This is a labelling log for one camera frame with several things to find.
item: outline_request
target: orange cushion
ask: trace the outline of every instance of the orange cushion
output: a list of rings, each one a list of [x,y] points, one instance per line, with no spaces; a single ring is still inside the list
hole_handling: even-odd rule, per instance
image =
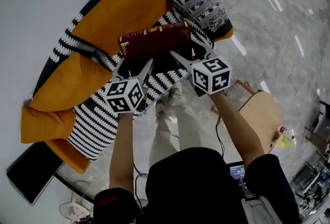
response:
[[[30,107],[39,111],[69,110],[84,102],[112,78],[112,73],[78,54],[72,54],[34,95]]]
[[[29,106],[24,106],[22,108],[21,143],[28,144],[51,139],[67,139],[75,121],[74,109],[42,112]]]
[[[224,40],[224,39],[228,39],[231,38],[234,35],[234,28],[231,28],[230,31],[228,33],[226,33],[224,36],[219,37],[217,39],[214,40],[214,42],[218,42],[220,40]]]
[[[101,0],[72,34],[113,56],[119,36],[152,27],[166,12],[166,0]]]
[[[77,151],[67,140],[57,139],[45,142],[46,145],[77,173],[84,174],[91,161]]]

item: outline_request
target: black and white cube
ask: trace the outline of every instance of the black and white cube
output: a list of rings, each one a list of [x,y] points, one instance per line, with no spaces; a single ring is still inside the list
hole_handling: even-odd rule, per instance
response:
[[[103,98],[114,113],[134,112],[143,99],[138,79],[123,80],[105,86]]]
[[[232,67],[223,57],[208,59],[191,66],[193,84],[213,94],[230,86]]]

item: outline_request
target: shoe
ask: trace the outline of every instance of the shoe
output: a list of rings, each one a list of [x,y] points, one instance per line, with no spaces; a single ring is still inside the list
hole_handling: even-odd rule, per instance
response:
[[[178,106],[178,105],[185,105],[186,98],[182,92],[182,85],[181,83],[175,84],[175,86],[171,89],[171,98],[170,98],[170,105],[171,106]]]
[[[158,100],[156,102],[156,107],[155,107],[155,111],[156,111],[156,115],[161,116],[161,115],[165,115],[166,109],[169,107],[169,103],[168,101],[165,102],[163,101],[163,98]]]

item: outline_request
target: black sleeve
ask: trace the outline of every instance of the black sleeve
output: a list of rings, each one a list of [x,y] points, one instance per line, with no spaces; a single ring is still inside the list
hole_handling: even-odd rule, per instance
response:
[[[277,156],[265,154],[255,159],[246,169],[245,182],[251,193],[268,199],[283,224],[300,222],[294,194]]]
[[[140,207],[134,196],[122,188],[111,188],[95,196],[95,224],[128,224],[133,223],[140,213]]]

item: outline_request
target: table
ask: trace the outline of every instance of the table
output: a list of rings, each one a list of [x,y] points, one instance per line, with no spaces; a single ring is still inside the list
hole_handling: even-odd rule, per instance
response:
[[[264,152],[269,153],[274,134],[283,124],[272,95],[264,91],[254,94],[239,112],[258,135]]]
[[[315,128],[311,129],[305,127],[305,129],[310,132],[310,135],[306,136],[306,138],[318,148],[321,154],[326,154],[324,157],[328,159],[328,161],[330,159],[330,119],[328,118],[329,110],[330,106],[327,103],[320,101],[320,111]]]

